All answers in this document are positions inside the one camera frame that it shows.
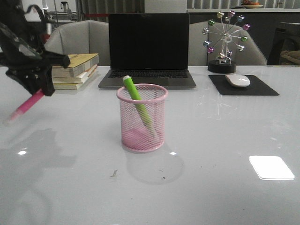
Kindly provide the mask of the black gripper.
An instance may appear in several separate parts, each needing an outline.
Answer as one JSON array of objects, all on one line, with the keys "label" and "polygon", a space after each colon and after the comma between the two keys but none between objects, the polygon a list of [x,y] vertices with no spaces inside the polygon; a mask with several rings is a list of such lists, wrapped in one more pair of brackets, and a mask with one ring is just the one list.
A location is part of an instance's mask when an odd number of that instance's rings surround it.
[{"label": "black gripper", "polygon": [[45,31],[46,19],[38,5],[29,5],[24,11],[19,0],[0,2],[0,63],[9,68],[36,67],[37,78],[26,71],[6,71],[9,78],[32,95],[41,90],[45,96],[51,96],[55,92],[52,65],[66,68],[70,64],[68,56],[45,49],[41,39]]}]

